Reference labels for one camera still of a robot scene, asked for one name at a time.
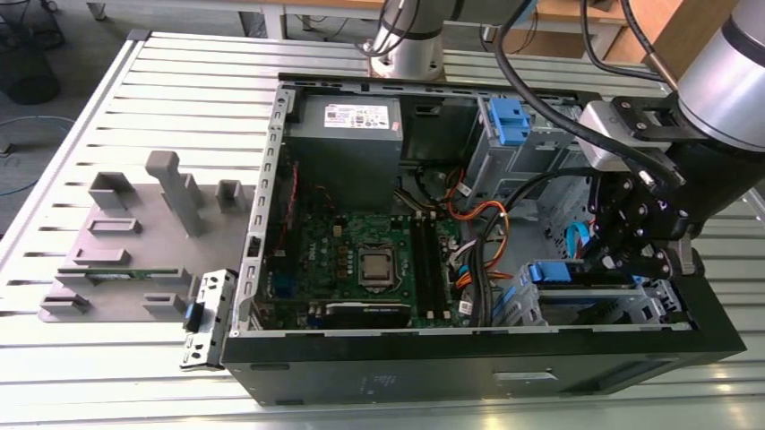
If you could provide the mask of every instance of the label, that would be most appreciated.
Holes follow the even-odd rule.
[[[391,127],[387,106],[327,105],[325,127],[387,130]]]
[[[461,300],[458,312],[465,315],[470,315],[474,312],[474,304]]]
[[[462,195],[465,197],[470,196],[470,193],[474,191],[470,186],[468,186],[466,184],[464,184],[462,182],[460,184],[457,184],[457,191],[460,191],[462,193]]]

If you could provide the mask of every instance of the gray floor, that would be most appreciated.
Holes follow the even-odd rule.
[[[28,115],[54,115],[76,119],[131,29],[243,36],[239,17],[234,12],[111,4],[107,7],[107,14],[108,20],[98,22],[92,19],[84,3],[62,2],[62,10],[55,16],[67,43],[47,53],[51,66],[62,81],[62,95],[43,105],[19,106],[0,93],[0,122]],[[327,18],[313,24],[315,31],[307,32],[302,30],[298,18],[290,16],[287,18],[290,37],[322,40],[337,33],[343,21],[341,18]],[[375,26],[377,23],[371,21],[349,20],[342,32],[331,40],[363,41],[373,35]],[[481,49],[477,29],[448,28],[445,43],[446,47],[453,49]],[[68,125],[55,121],[26,122],[0,129],[0,139],[11,141],[18,148],[10,157],[0,158],[0,194],[28,185],[40,176],[66,136],[60,126]],[[0,196],[0,234],[6,232],[27,196],[28,190]]]

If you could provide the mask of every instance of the ram slot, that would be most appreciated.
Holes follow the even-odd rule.
[[[429,284],[430,295],[433,297],[433,310],[435,319],[446,319],[448,306],[446,306],[446,289],[444,283],[444,268],[441,265],[441,246],[439,234],[435,230],[435,220],[433,218],[425,220],[425,237],[426,237],[426,253],[425,257],[429,263]]]
[[[413,264],[415,265],[417,314],[433,318],[433,292],[429,279],[429,260],[425,236],[425,220],[415,218],[410,225]]]

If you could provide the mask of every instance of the cpu socket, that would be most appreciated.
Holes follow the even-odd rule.
[[[395,259],[390,245],[365,245],[359,248],[359,285],[371,293],[394,287]]]

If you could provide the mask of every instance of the power supply label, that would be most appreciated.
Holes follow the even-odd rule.
[[[391,128],[387,106],[327,105],[325,127],[387,130]]]

